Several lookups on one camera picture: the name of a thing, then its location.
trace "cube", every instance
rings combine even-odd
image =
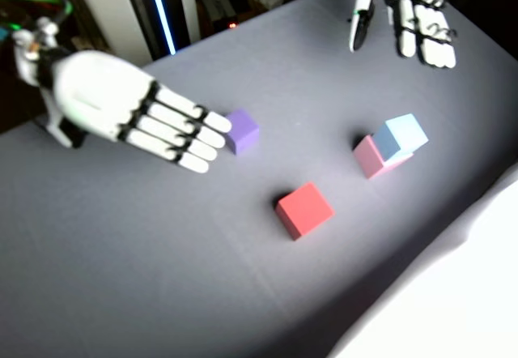
[[[243,109],[227,116],[232,130],[227,134],[227,143],[236,155],[252,146],[259,138],[259,126]]]
[[[428,142],[427,135],[411,113],[386,121],[372,139],[388,163],[398,162]]]
[[[294,240],[334,215],[333,208],[311,182],[282,198],[275,211]]]
[[[414,153],[408,153],[405,156],[385,161],[374,144],[371,135],[365,137],[362,142],[354,150],[354,155],[359,165],[362,167],[365,177],[373,178],[382,173],[386,173],[403,162],[407,161]]]

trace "gray table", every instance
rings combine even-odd
[[[351,54],[353,2],[299,0],[147,68],[261,125],[204,176],[30,124],[0,138],[0,356],[325,355],[518,145],[518,63],[495,42],[449,8],[456,69],[400,59],[379,2]],[[430,142],[367,181],[351,144],[408,112]],[[336,216],[294,242],[272,202],[307,181]]]

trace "led light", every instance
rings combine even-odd
[[[168,43],[169,53],[174,55],[176,53],[175,44],[172,42],[171,30],[169,29],[168,18],[165,14],[165,9],[163,8],[162,0],[155,0],[156,9],[159,12],[160,22],[162,24],[163,33],[165,34],[165,39]]]

